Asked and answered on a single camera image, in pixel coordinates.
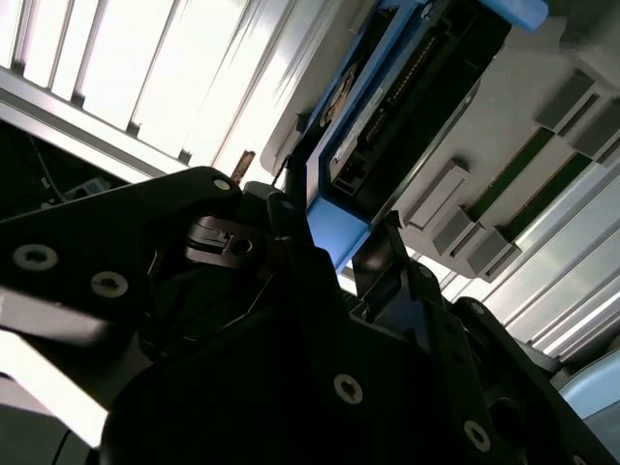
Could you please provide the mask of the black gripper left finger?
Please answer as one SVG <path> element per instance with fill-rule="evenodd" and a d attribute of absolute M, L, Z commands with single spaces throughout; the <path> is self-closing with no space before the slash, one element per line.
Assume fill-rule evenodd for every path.
<path fill-rule="evenodd" d="M 137 339 L 150 366 L 123 411 L 369 411 L 369 368 L 304 209 L 197 168 L 1 224 L 1 373 L 51 412 Z"/>

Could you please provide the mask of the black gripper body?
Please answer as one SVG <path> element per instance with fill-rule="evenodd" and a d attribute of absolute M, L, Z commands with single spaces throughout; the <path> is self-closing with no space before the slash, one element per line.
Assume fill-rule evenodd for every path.
<path fill-rule="evenodd" d="M 423 360 L 346 298 L 293 215 L 199 220 L 191 273 L 115 400 L 103 464 L 448 464 L 425 445 Z"/>

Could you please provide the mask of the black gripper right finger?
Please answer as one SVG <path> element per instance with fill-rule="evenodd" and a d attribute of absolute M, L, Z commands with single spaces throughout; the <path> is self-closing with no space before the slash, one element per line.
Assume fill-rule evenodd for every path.
<path fill-rule="evenodd" d="M 423 443 L 448 464 L 613 464 L 614 456 L 478 300 L 442 295 L 412 259 L 397 214 L 353 257 L 362 318 L 421 355 L 414 380 L 431 409 Z"/>

